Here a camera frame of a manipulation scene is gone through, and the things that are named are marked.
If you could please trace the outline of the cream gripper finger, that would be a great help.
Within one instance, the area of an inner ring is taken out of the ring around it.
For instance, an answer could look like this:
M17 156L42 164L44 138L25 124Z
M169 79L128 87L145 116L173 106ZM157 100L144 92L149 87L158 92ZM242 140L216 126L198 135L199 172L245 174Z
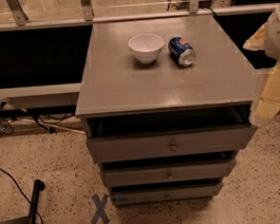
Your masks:
M280 62L271 69L261 69L251 105L249 122L264 125L280 111Z
M264 50L266 26L267 24L263 24L261 27L259 27L252 37L245 41L243 48L250 51Z

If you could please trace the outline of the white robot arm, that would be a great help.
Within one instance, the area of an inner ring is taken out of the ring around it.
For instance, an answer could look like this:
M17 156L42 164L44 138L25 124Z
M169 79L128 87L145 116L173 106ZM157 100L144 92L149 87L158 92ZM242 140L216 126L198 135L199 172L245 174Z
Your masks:
M268 22L243 44L243 48L250 51L263 50L267 57L277 62L271 69L261 69L258 73L249 122L261 126L271 121L280 111L280 4Z

